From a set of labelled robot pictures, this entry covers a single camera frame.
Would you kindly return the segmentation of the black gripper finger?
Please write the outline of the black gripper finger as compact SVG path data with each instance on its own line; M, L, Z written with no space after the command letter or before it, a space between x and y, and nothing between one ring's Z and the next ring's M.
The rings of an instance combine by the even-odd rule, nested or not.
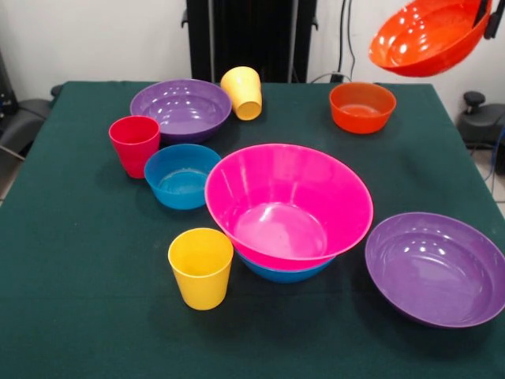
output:
M486 15L488 14L488 5L489 5L490 1L489 0L480 0L479 2L479 5L477 7L477 12L476 12L476 16L474 18L474 22L473 22L473 27L477 27L478 24L482 21L482 20L485 20L485 25L488 24L488 21L486 19Z
M484 32L485 39L495 39L503 16L503 0L499 1L496 11L490 15Z

